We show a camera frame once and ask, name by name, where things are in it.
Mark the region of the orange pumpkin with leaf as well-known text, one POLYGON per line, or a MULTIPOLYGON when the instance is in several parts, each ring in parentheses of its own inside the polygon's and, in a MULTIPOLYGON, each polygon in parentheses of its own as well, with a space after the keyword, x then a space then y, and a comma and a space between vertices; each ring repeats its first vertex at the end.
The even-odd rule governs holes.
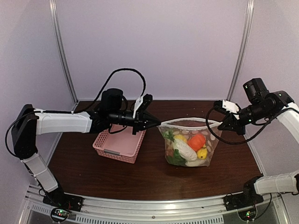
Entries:
POLYGON ((187 142, 189 147, 191 147, 195 152, 200 150, 205 145, 205 143, 206 143, 206 138, 204 135, 200 133, 191 137, 187 142))

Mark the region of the white wrinkled cabbage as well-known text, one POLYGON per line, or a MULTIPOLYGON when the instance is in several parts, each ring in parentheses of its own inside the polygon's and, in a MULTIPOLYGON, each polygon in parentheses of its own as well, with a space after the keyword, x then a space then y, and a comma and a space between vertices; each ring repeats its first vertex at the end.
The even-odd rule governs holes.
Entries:
POLYGON ((186 161, 195 161, 197 160, 196 152, 183 140, 175 138, 174 135, 166 131, 163 133, 163 136, 171 141, 172 148, 177 150, 179 155, 186 161))

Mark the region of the clear zip top bag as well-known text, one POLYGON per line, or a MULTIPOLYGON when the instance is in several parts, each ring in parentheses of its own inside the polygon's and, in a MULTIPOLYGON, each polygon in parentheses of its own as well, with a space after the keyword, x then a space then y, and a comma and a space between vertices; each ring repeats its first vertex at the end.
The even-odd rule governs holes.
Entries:
POLYGON ((166 161, 174 166, 208 167, 219 140, 221 123, 204 118, 179 118, 164 121, 158 126, 165 142, 166 161))

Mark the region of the white radish with green leaves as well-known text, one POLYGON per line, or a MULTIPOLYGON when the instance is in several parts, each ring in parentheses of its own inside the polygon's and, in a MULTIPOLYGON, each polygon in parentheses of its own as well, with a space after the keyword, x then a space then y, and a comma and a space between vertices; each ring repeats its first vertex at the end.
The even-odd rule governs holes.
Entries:
POLYGON ((182 167, 199 167, 203 166, 206 160, 196 159, 194 161, 187 161, 184 159, 177 149, 174 150, 173 156, 167 155, 166 160, 169 164, 182 167))

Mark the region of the yellow pear with leaf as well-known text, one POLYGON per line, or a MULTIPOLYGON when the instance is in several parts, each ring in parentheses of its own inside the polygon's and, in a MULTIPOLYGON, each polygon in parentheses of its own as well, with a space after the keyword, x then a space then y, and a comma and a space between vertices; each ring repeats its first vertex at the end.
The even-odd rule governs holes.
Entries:
POLYGON ((175 135, 174 139, 181 140, 181 141, 183 141, 185 143, 187 143, 187 141, 188 141, 187 138, 185 136, 181 135, 181 134, 175 135))

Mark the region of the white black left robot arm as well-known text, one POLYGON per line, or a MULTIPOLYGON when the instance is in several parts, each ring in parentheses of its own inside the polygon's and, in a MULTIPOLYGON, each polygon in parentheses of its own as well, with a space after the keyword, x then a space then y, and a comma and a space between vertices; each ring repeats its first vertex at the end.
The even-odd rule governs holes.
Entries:
POLYGON ((66 205, 67 195, 38 153, 36 136, 48 133, 101 133, 112 125, 131 127, 132 133, 136 134, 161 124, 146 110, 153 100, 152 95, 139 97, 132 111, 121 108, 125 100, 122 90, 111 88, 102 93, 100 103, 91 111, 44 111, 27 104, 7 129, 6 133, 11 134, 13 142, 11 155, 25 164, 57 207, 66 205))

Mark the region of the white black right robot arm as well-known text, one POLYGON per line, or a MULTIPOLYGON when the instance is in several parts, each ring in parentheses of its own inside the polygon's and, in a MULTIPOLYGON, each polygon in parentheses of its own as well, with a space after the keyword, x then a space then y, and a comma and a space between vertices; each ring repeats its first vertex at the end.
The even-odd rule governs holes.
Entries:
MULTIPOLYGON (((221 99, 228 84, 223 79, 162 79, 150 86, 158 97, 150 112, 162 120, 204 116, 213 99, 221 99)), ((220 142, 208 167, 176 167, 164 158, 164 141, 156 128, 147 131, 141 151, 145 200, 191 199, 240 192, 249 179, 263 173, 277 175, 299 167, 299 146, 288 130, 273 121, 249 144, 220 142)))

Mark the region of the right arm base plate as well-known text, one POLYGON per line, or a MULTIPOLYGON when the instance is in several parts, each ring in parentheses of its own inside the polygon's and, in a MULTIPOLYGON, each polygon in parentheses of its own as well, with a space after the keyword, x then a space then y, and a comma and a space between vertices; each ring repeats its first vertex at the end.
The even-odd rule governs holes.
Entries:
POLYGON ((230 211, 255 206, 258 203, 262 203, 264 199, 261 195, 252 196, 241 192, 237 194, 229 193, 223 198, 223 201, 226 211, 230 211))

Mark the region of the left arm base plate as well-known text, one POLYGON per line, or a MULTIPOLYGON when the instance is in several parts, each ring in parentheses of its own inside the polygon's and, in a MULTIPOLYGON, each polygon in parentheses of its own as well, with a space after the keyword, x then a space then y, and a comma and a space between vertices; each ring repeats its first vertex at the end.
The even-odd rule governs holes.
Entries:
POLYGON ((81 211, 83 197, 69 195, 66 193, 53 193, 45 191, 43 203, 55 206, 67 211, 81 211))

